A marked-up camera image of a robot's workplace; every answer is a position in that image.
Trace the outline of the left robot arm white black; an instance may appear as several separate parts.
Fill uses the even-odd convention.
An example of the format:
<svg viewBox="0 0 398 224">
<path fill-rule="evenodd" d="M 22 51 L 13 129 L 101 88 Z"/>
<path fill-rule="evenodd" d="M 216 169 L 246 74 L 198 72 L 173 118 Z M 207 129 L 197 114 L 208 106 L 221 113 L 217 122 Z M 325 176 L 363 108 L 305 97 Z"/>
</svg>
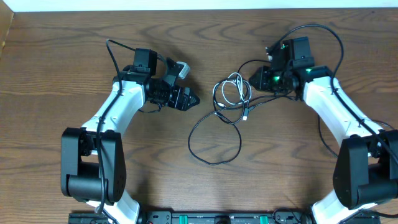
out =
<svg viewBox="0 0 398 224">
<path fill-rule="evenodd" d="M 95 208 L 93 214 L 70 215 L 80 223 L 138 223 L 140 205 L 126 192 L 122 138 L 146 102 L 186 111 L 199 104 L 188 87 L 177 85 L 190 67 L 150 49 L 135 49 L 134 60 L 116 69 L 112 91 L 96 114 L 61 137 L 62 194 Z"/>
</svg>

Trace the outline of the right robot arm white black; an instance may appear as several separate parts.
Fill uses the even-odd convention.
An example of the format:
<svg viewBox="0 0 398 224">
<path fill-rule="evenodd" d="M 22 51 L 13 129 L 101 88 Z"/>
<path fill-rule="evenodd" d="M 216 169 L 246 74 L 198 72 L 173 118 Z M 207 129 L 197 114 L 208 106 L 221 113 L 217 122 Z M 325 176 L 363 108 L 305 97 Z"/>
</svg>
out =
<svg viewBox="0 0 398 224">
<path fill-rule="evenodd" d="M 344 223 L 378 217 L 373 206 L 397 198 L 397 130 L 384 130 L 341 89 L 326 65 L 315 65 L 308 37 L 279 40 L 267 48 L 271 64 L 249 83 L 259 91 L 294 92 L 311 107 L 340 146 L 333 190 L 311 207 L 311 223 Z"/>
</svg>

